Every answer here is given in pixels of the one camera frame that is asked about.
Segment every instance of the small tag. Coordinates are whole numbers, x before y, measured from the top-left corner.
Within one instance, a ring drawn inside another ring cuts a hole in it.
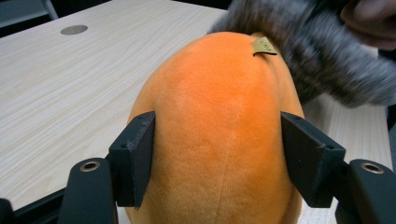
[[[275,48],[272,46],[268,38],[265,36],[251,43],[251,46],[254,48],[253,55],[256,55],[257,53],[277,55]]]

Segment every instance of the light wood grain surface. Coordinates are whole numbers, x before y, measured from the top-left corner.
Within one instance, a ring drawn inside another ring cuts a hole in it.
[[[113,0],[1,38],[0,197],[20,208],[64,188],[77,162],[104,157],[148,76],[221,13],[166,0]],[[78,24],[88,30],[61,35]],[[348,110],[324,96],[304,110],[347,148],[348,161],[391,166],[383,107]],[[304,208],[300,223],[334,223],[333,211]]]

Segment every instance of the gray fur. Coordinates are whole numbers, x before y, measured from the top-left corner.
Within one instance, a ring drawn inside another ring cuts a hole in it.
[[[396,104],[396,64],[375,60],[330,10],[309,0],[233,0],[209,33],[264,32],[279,47],[302,103],[326,92],[341,104]]]

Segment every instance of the hand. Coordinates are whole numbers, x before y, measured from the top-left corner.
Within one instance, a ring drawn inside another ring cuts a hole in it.
[[[364,44],[396,49],[396,0],[351,0],[341,19]]]

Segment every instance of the orange plush toy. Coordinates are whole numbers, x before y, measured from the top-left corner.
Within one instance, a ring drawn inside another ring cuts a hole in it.
[[[303,116],[279,55],[254,54],[257,38],[204,36],[152,74],[130,119],[156,112],[151,178],[133,224],[295,223],[280,112]]]

